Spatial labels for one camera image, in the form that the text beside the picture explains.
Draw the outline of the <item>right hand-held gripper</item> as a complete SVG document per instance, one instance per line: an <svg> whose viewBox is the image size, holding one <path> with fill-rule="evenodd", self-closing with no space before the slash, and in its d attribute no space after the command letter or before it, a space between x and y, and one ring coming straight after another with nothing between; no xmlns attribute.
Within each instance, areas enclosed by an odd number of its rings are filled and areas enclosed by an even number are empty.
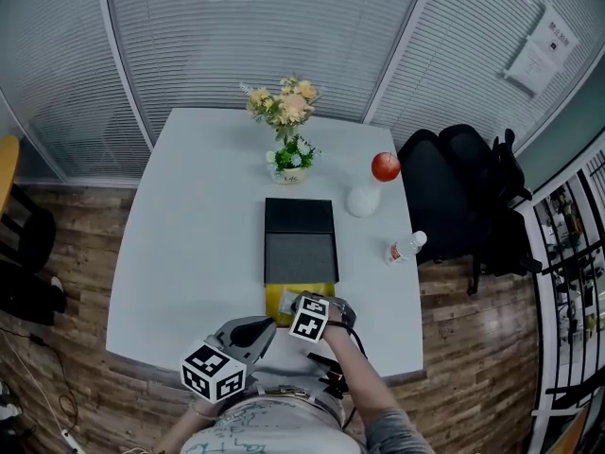
<svg viewBox="0 0 605 454"><path fill-rule="evenodd" d="M342 323L345 328L354 327L356 313L345 300L324 297L309 291L299 294L291 306L294 319L289 328L289 335L318 343L325 327L332 321L330 314L333 308L340 314L338 324Z"/></svg>

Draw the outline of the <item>small white packet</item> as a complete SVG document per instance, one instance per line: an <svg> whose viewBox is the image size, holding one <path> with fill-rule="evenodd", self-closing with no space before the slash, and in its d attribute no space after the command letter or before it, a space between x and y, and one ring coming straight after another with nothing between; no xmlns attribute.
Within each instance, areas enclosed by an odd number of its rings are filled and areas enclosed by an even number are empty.
<svg viewBox="0 0 605 454"><path fill-rule="evenodd" d="M282 291L281 299L278 306L278 312L287 316L294 316L297 312L299 297L301 294L296 291L285 288Z"/></svg>

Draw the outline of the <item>black box yellow drawer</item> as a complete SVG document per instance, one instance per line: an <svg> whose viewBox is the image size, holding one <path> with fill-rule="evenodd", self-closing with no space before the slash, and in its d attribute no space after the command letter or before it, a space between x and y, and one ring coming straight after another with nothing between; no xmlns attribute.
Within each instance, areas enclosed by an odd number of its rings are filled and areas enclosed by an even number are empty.
<svg viewBox="0 0 605 454"><path fill-rule="evenodd" d="M279 327L294 316L278 312L287 288L324 297L339 282L333 205L329 200L267 198L265 201L264 283L266 315Z"/></svg>

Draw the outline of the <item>person's left forearm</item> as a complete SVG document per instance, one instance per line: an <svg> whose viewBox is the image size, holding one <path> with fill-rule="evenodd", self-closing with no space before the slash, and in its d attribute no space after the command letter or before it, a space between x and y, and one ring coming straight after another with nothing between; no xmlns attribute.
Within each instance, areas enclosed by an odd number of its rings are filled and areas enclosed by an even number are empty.
<svg viewBox="0 0 605 454"><path fill-rule="evenodd" d="M153 454L180 454L184 444L197 432L211 426L222 408L203 398L194 401L178 422L151 448Z"/></svg>

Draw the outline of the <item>black waist-mounted device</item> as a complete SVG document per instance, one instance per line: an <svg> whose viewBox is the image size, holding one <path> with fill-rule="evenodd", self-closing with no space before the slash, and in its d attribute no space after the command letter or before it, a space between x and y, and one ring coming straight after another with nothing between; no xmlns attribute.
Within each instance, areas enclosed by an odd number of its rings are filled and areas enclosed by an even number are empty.
<svg viewBox="0 0 605 454"><path fill-rule="evenodd" d="M339 363L313 352L308 353L307 357L323 370L323 377L319 378L319 382L325 385L323 391L342 400L344 395L349 392L349 388Z"/></svg>

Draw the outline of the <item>person's white printed shirt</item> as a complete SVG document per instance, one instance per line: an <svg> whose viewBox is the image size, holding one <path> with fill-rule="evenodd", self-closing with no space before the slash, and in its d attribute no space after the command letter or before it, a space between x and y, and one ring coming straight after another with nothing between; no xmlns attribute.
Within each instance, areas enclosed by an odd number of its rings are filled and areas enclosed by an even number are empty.
<svg viewBox="0 0 605 454"><path fill-rule="evenodd" d="M342 402L315 375L258 373L180 454L367 454L342 430Z"/></svg>

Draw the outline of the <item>clear bottle red label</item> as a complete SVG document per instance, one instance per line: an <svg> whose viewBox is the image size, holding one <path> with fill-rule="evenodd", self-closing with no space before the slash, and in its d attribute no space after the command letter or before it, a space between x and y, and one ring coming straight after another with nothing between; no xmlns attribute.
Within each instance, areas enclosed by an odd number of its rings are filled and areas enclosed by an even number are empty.
<svg viewBox="0 0 605 454"><path fill-rule="evenodd" d="M396 240L387 249L386 263L392 265L414 258L427 242L424 231L416 231Z"/></svg>

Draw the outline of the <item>white round vase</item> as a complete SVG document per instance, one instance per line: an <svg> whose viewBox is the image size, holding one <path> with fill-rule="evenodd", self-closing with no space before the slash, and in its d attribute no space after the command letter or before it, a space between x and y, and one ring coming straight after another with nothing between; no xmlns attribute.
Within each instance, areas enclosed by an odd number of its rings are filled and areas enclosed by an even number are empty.
<svg viewBox="0 0 605 454"><path fill-rule="evenodd" d="M376 183L354 187L347 198L348 211L357 218L372 215L381 201L381 185Z"/></svg>

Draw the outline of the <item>small potted green plant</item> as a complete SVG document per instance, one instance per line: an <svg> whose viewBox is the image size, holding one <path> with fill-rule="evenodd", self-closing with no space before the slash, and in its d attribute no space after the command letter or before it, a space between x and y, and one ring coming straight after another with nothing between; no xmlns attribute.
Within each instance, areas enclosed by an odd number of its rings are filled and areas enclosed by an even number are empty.
<svg viewBox="0 0 605 454"><path fill-rule="evenodd" d="M299 134L285 140L277 150L266 152L266 167L274 183L292 185L302 183L307 171L321 151Z"/></svg>

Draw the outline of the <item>round wooden table black base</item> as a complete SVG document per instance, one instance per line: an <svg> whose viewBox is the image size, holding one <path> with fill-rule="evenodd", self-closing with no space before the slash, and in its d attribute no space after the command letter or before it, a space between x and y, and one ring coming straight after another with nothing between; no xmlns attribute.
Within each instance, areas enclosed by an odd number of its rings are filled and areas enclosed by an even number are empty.
<svg viewBox="0 0 605 454"><path fill-rule="evenodd" d="M0 240L0 256L38 272L52 252L56 223L50 211L37 205L15 183L19 157L19 139L14 135L0 138L0 223L18 236L17 248ZM5 212L10 199L15 199L29 213L24 225L19 225Z"/></svg>

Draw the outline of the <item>black office chair with headrest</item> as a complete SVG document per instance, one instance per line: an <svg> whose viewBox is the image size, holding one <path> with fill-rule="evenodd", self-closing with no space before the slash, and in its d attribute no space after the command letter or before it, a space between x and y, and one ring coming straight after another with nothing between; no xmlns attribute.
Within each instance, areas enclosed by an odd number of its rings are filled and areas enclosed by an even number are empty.
<svg viewBox="0 0 605 454"><path fill-rule="evenodd" d="M473 127L462 124L444 129L439 138L461 173L472 203L487 215L490 225L487 237L472 251L473 278L467 293L477 293L482 274L523 277L540 272L543 265L532 256L524 217L510 206L516 198L532 198L512 151L513 130L505 130L504 138L496 138L492 145Z"/></svg>

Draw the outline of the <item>white shelf black grid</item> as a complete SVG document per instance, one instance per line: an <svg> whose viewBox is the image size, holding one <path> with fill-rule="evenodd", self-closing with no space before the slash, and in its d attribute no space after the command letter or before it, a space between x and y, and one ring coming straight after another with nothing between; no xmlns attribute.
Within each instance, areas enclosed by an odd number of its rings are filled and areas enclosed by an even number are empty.
<svg viewBox="0 0 605 454"><path fill-rule="evenodd" d="M575 454L605 453L605 142L517 206L534 259L539 380L527 454L558 452L583 408Z"/></svg>

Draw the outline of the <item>white printed paper sheet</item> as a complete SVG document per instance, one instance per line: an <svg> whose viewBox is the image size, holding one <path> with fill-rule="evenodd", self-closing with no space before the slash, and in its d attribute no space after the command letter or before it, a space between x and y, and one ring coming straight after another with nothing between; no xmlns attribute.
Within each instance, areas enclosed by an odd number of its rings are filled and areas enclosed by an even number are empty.
<svg viewBox="0 0 605 454"><path fill-rule="evenodd" d="M527 39L503 77L514 81L534 96L540 95L559 73L559 67L531 39Z"/></svg>

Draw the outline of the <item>white paper sign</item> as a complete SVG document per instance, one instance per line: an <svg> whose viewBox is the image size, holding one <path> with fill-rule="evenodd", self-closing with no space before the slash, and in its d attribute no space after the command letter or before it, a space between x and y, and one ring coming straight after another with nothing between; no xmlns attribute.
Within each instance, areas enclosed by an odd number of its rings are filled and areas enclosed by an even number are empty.
<svg viewBox="0 0 605 454"><path fill-rule="evenodd" d="M551 3L545 5L544 14L530 39L559 66L564 65L579 44L579 38Z"/></svg>

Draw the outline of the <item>orange chair white frame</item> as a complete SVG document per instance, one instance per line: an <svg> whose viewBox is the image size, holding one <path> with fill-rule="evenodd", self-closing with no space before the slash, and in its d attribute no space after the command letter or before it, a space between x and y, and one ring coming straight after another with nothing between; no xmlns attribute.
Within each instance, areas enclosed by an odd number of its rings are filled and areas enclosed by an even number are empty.
<svg viewBox="0 0 605 454"><path fill-rule="evenodd" d="M560 438L558 454L575 454L583 435L588 413L589 408L583 408L582 411L576 415L571 424L566 428L565 432Z"/></svg>

